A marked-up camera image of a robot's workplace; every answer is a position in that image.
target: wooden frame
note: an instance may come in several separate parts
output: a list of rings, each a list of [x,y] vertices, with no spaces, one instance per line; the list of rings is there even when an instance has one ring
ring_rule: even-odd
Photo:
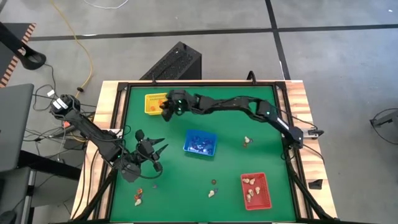
[[[143,80],[143,81],[104,81],[103,86],[101,88],[101,93],[99,94],[98,105],[96,109],[96,114],[94,118],[94,123],[103,129],[109,129],[111,126],[111,120],[113,116],[113,108],[115,106],[116,101],[116,93],[118,90],[119,83],[150,83],[151,81]],[[158,83],[178,83],[178,82],[191,82],[191,83],[198,83],[198,82],[230,82],[231,84],[237,82],[251,82],[250,80],[161,80],[157,81]],[[303,81],[275,81],[275,80],[259,80],[257,82],[284,82],[287,89],[287,96],[290,103],[290,110],[292,115],[298,117],[304,121],[308,121],[312,123],[312,116],[310,107],[307,100],[307,95],[305,93]],[[279,94],[279,102],[282,110],[284,108],[285,102],[282,97],[282,90],[278,90]],[[118,104],[118,113],[116,117],[116,127],[119,128],[121,125],[122,120],[122,112],[124,106],[124,100],[126,99],[125,91],[122,91],[120,96],[120,101]],[[294,125],[299,128],[310,128],[309,124],[303,123],[296,119],[293,120]],[[304,144],[312,147],[314,150],[320,153],[320,147],[318,140],[311,140],[305,139]],[[81,205],[76,213],[78,216],[86,207],[86,204],[92,199],[94,194],[97,192],[99,184],[100,184],[100,176],[103,167],[103,160],[100,156],[97,156],[94,161],[93,156],[97,147],[92,143],[89,142],[87,150],[86,150],[86,157],[85,157],[85,166],[82,168],[82,172],[85,172],[85,181],[83,182],[83,174],[80,176],[80,181],[78,184],[75,202],[73,204],[72,215],[75,213],[78,205],[80,203],[81,196],[83,194],[83,198],[81,200]],[[326,176],[325,166],[321,158],[318,155],[314,154],[312,151],[303,148],[300,150],[300,157],[302,160],[302,166],[304,169],[304,175],[306,182],[312,182],[317,179],[323,180],[323,185],[321,190],[309,190],[313,197],[317,200],[317,202],[323,207],[323,209],[331,216],[336,217],[336,210],[333,203],[333,199],[330,192],[330,186],[328,182],[328,178]],[[92,177],[90,177],[90,167],[91,163],[93,164],[93,171]],[[91,178],[91,190],[90,195],[88,195],[88,183]],[[305,203],[303,199],[303,195],[301,194],[300,190],[296,187],[297,197],[298,197],[298,206],[300,209],[300,214],[302,218],[307,218]],[[101,208],[99,210],[98,218],[105,218],[106,214],[106,205],[108,203],[108,195],[109,195],[109,188],[104,193],[102,201],[101,201]]]

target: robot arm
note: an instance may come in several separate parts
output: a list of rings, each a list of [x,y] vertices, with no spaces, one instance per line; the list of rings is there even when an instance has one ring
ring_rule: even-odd
[[[250,104],[254,104],[256,109],[252,110]],[[303,131],[298,127],[289,126],[280,119],[275,108],[266,100],[250,96],[215,100],[197,94],[192,96],[185,90],[171,90],[167,95],[167,101],[160,107],[163,109],[162,116],[166,121],[169,121],[173,114],[180,116],[186,111],[194,114],[211,114],[214,111],[239,110],[255,121],[272,125],[284,135],[289,146],[303,148]]]
[[[87,140],[92,141],[97,147],[104,161],[113,169],[121,171],[123,178],[128,182],[134,182],[141,175],[141,164],[145,161],[151,161],[154,169],[162,173],[163,168],[159,162],[160,153],[167,145],[154,150],[153,145],[164,139],[145,138],[142,130],[136,132],[137,144],[134,151],[129,152],[125,149],[125,140],[119,139],[112,131],[104,131],[92,123],[86,116],[80,113],[80,102],[71,95],[61,95],[59,99],[53,102],[51,111],[55,118],[62,121],[68,121],[76,127],[80,134]]]

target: green table surface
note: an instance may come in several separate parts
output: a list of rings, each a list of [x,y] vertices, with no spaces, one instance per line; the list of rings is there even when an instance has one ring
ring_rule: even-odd
[[[295,220],[289,178],[285,162],[280,158],[280,133],[267,123],[251,120],[240,111],[217,111],[208,115],[185,113],[173,115],[167,123],[158,116],[144,113],[146,94],[167,93],[178,88],[134,87],[129,96],[126,125],[132,128],[126,139],[128,150],[134,150],[134,132],[142,129],[146,137],[165,138],[155,150],[169,144],[160,162],[163,174],[154,180],[138,178],[128,183],[120,174],[116,181],[112,222],[258,222]],[[272,87],[187,87],[218,99],[238,95],[253,96],[275,104]],[[214,157],[192,154],[183,150],[189,129],[217,135]],[[243,147],[244,137],[254,142]],[[247,211],[241,185],[241,174],[264,172],[267,177],[272,208]],[[142,165],[142,174],[155,176],[151,162]],[[142,188],[142,204],[134,206],[134,195]],[[210,190],[218,193],[208,198]]]

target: blue basket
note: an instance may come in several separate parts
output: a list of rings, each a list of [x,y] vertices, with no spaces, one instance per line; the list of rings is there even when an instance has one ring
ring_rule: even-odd
[[[216,151],[217,135],[206,131],[188,130],[185,139],[184,151],[205,156],[214,156]]]

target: gray floor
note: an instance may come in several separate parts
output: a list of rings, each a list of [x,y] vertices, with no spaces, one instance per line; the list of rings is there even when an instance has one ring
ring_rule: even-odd
[[[120,1],[93,1],[115,6]],[[102,10],[83,1],[57,0],[77,34],[115,34],[168,30],[270,27],[263,0],[130,0],[118,10]],[[351,26],[398,23],[394,0],[272,0],[279,27]],[[36,22],[34,36],[70,35],[48,0],[8,0],[3,22]],[[378,111],[397,107],[398,30],[356,30],[281,33],[292,79],[304,80],[316,124],[325,130],[322,153],[338,216],[343,220],[395,223],[398,219],[398,148],[377,137],[369,125]],[[283,79],[274,38],[266,34],[220,34],[84,40],[93,57],[95,75],[81,96],[96,104],[103,80],[140,78],[176,42],[203,54],[203,78],[245,78],[254,70],[260,79]],[[57,91],[75,93],[88,74],[88,61],[74,41],[30,42],[55,68]],[[50,70],[27,71],[19,64],[10,85],[51,83]],[[40,100],[45,106],[47,100]],[[45,131],[56,121],[31,111],[28,127]],[[386,126],[381,133],[398,142]],[[24,149],[35,152],[34,145]],[[50,155],[59,145],[43,142]],[[83,154],[62,156],[81,164]],[[40,174],[37,184],[45,180]],[[34,222],[66,221],[62,205],[75,193],[76,182],[53,178],[39,189]],[[66,202],[71,209],[73,199]]]

